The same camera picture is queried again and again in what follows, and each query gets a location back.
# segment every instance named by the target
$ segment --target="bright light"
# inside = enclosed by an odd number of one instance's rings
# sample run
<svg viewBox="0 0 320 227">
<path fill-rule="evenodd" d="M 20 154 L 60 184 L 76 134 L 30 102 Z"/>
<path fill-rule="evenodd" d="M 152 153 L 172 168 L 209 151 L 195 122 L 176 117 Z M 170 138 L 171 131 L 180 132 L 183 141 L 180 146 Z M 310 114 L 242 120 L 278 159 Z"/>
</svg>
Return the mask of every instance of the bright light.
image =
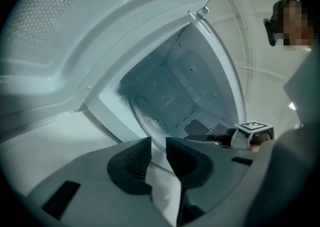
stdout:
<svg viewBox="0 0 320 227">
<path fill-rule="evenodd" d="M 296 106 L 294 105 L 293 102 L 289 104 L 289 107 L 294 111 L 296 110 Z"/>
</svg>

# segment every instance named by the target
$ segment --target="white wall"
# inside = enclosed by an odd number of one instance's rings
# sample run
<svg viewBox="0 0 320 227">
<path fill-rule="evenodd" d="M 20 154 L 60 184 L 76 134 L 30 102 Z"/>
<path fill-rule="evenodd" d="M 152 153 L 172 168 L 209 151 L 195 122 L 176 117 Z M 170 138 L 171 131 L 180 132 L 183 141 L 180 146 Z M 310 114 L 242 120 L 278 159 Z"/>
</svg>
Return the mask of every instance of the white wall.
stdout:
<svg viewBox="0 0 320 227">
<path fill-rule="evenodd" d="M 236 65 L 248 120 L 274 125 L 276 137 L 299 123 L 283 86 L 308 53 L 269 45 L 263 19 L 277 1 L 211 0 L 206 15 Z"/>
</svg>

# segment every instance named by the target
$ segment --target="perforated vent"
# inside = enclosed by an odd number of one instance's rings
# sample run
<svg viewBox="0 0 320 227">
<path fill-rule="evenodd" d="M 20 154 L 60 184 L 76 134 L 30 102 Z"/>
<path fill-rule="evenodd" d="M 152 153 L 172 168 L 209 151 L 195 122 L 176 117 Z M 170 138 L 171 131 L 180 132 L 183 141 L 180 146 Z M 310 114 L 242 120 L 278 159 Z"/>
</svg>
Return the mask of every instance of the perforated vent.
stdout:
<svg viewBox="0 0 320 227">
<path fill-rule="evenodd" d="M 75 0 L 19 0 L 3 27 L 2 39 L 37 46 Z"/>
<path fill-rule="evenodd" d="M 178 39 L 180 38 L 180 36 L 182 35 L 182 33 L 184 33 L 184 31 L 186 30 L 186 28 L 188 27 L 189 24 L 187 24 L 186 26 L 184 26 L 178 33 L 178 35 L 176 36 L 176 40 L 175 42 L 178 41 Z"/>
<path fill-rule="evenodd" d="M 208 135 L 221 135 L 221 134 L 225 134 L 227 131 L 228 131 L 228 128 L 219 123 L 218 125 L 215 126 L 214 129 L 210 128 L 210 132 L 208 133 Z"/>
</svg>

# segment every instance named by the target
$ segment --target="person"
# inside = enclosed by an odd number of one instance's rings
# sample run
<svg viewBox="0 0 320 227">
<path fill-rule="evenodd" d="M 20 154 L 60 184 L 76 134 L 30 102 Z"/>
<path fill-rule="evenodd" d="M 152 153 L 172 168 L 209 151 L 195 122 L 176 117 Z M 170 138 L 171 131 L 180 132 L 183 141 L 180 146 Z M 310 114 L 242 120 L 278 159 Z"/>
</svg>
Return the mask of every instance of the person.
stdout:
<svg viewBox="0 0 320 227">
<path fill-rule="evenodd" d="M 273 33 L 283 45 L 309 51 L 319 38 L 318 17 L 313 9 L 298 0 L 280 0 L 273 5 L 270 22 Z"/>
</svg>

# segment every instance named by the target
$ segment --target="black rectangular slot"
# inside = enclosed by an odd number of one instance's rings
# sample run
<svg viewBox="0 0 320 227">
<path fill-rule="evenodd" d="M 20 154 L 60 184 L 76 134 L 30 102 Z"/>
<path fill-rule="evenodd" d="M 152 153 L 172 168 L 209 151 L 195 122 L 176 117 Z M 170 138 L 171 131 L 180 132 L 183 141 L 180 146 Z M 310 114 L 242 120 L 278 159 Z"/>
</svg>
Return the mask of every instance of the black rectangular slot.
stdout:
<svg viewBox="0 0 320 227">
<path fill-rule="evenodd" d="M 243 158 L 243 157 L 234 157 L 233 159 L 231 159 L 231 161 L 238 162 L 240 164 L 247 165 L 247 166 L 251 166 L 253 162 L 253 160 Z"/>
<path fill-rule="evenodd" d="M 59 220 L 79 187 L 79 183 L 66 181 L 44 204 L 42 209 L 55 219 Z"/>
</svg>

